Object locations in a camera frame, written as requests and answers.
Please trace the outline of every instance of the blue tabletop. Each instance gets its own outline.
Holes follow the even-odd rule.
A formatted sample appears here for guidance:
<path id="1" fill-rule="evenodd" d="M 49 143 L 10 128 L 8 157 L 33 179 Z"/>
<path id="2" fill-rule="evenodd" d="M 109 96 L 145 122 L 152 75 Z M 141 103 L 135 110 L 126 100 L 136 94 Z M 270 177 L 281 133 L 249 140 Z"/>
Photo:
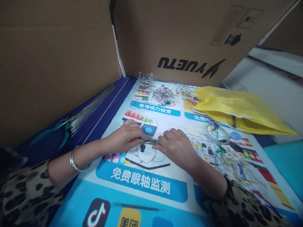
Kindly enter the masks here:
<path id="1" fill-rule="evenodd" d="M 96 139 L 100 139 L 110 125 L 113 117 L 117 113 L 124 99 L 127 97 L 128 93 L 135 84 L 136 79 L 134 78 L 120 78 L 114 83 L 115 90 L 109 94 L 105 101 L 96 109 L 96 111 L 86 120 L 86 122 L 80 127 L 80 129 L 70 136 L 67 143 L 61 150 L 57 150 L 62 142 L 65 131 L 63 129 L 56 130 L 48 137 L 41 140 L 36 145 L 30 147 L 29 144 L 36 135 L 41 132 L 38 132 L 31 139 L 24 142 L 21 146 L 16 147 L 15 150 L 21 155 L 28 157 L 28 162 L 26 166 L 37 164 L 46 159 L 53 159 L 61 156 L 72 150 L 76 145 L 83 145 L 89 143 Z M 65 116 L 61 117 L 57 121 L 50 124 L 46 129 L 53 128 L 57 123 L 66 119 L 70 114 L 72 116 L 80 112 L 84 107 L 86 107 L 96 96 L 92 97 L 90 100 L 86 101 L 82 105 L 75 108 L 72 112 L 67 113 Z M 275 142 L 270 136 L 267 135 L 256 135 L 255 136 L 258 143 L 262 146 L 274 145 Z M 71 188 L 74 181 L 70 182 L 63 190 L 63 194 L 66 195 Z M 50 218 L 52 219 L 55 214 L 56 209 L 50 212 Z"/>

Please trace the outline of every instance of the red wire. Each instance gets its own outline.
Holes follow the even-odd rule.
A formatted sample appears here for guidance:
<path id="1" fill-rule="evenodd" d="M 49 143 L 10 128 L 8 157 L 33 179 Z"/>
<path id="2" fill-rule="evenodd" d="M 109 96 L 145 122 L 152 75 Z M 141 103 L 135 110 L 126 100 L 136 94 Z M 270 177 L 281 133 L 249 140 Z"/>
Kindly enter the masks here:
<path id="1" fill-rule="evenodd" d="M 280 217 L 280 214 L 276 210 L 276 208 L 270 202 L 268 202 L 259 191 L 254 190 L 253 193 L 258 194 L 265 202 L 267 202 L 271 206 L 271 208 L 273 209 L 273 211 Z"/>

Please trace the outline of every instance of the cardboard flap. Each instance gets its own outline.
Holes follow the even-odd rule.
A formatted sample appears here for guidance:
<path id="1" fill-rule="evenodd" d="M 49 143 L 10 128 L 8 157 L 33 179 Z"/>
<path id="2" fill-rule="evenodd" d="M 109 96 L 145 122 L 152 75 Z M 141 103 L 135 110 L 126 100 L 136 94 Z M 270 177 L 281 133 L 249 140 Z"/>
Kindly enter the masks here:
<path id="1" fill-rule="evenodd" d="M 115 22 L 125 72 L 218 86 L 293 2 L 117 1 Z"/>
<path id="2" fill-rule="evenodd" d="M 1 145 L 18 145 L 120 78 L 109 3 L 0 2 Z"/>

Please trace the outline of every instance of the silver bangle bracelet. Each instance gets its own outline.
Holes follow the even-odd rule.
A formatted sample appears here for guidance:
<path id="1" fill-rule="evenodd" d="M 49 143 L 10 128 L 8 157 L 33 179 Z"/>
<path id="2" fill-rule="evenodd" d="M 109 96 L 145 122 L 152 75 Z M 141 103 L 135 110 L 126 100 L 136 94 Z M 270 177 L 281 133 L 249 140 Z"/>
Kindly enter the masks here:
<path id="1" fill-rule="evenodd" d="M 72 165 L 72 167 L 73 167 L 75 170 L 77 170 L 78 172 L 84 172 L 85 170 L 88 169 L 88 167 L 90 166 L 90 164 L 89 164 L 87 167 L 85 167 L 85 169 L 83 169 L 83 170 L 77 168 L 77 165 L 75 164 L 75 161 L 74 161 L 74 153 L 75 153 L 75 150 L 76 150 L 78 147 L 81 147 L 81 146 L 75 146 L 75 148 L 73 149 L 73 151 L 70 153 L 69 162 L 70 162 L 70 164 Z"/>

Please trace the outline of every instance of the yellow plastic bag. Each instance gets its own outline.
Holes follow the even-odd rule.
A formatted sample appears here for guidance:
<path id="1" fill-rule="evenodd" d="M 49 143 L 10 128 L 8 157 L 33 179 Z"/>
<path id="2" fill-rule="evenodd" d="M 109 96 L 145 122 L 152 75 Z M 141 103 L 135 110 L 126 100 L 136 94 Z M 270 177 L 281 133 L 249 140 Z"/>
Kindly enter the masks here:
<path id="1" fill-rule="evenodd" d="M 233 115 L 236 128 L 245 132 L 297 135 L 254 93 L 207 86 L 197 89 L 195 94 L 200 101 L 195 109 L 218 122 L 233 126 Z"/>

